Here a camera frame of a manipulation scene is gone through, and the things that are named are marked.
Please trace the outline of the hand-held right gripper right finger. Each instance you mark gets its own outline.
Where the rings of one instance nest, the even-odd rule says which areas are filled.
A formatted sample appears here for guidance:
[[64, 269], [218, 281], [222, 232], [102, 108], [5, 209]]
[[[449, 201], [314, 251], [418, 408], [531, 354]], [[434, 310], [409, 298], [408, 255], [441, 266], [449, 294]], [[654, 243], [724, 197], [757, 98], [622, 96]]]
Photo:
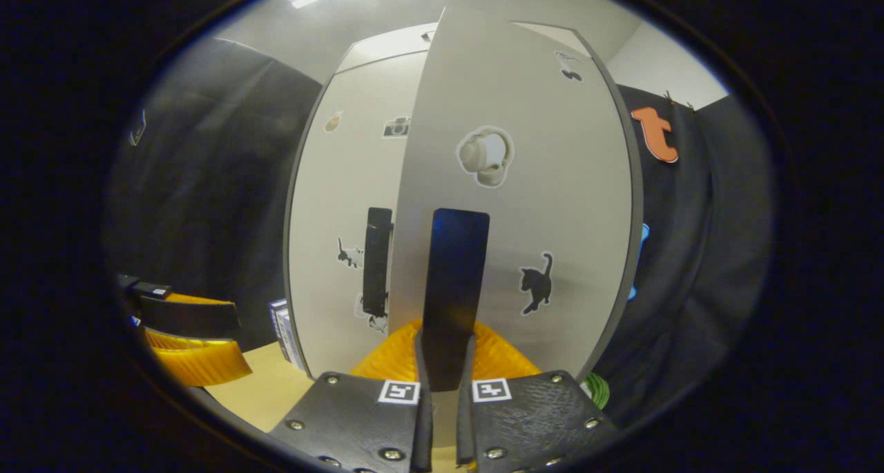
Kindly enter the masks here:
[[543, 372], [491, 328], [468, 341], [456, 421], [456, 463], [468, 472], [544, 472], [603, 450], [618, 434], [595, 388]]

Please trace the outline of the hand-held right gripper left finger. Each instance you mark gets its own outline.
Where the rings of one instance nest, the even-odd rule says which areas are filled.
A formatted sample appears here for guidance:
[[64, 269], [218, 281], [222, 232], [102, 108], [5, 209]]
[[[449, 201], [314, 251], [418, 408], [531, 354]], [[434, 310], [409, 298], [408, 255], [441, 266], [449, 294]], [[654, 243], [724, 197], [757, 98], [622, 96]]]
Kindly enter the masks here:
[[269, 433], [352, 472], [432, 471], [432, 391], [422, 321], [397, 329], [353, 372], [318, 376]]

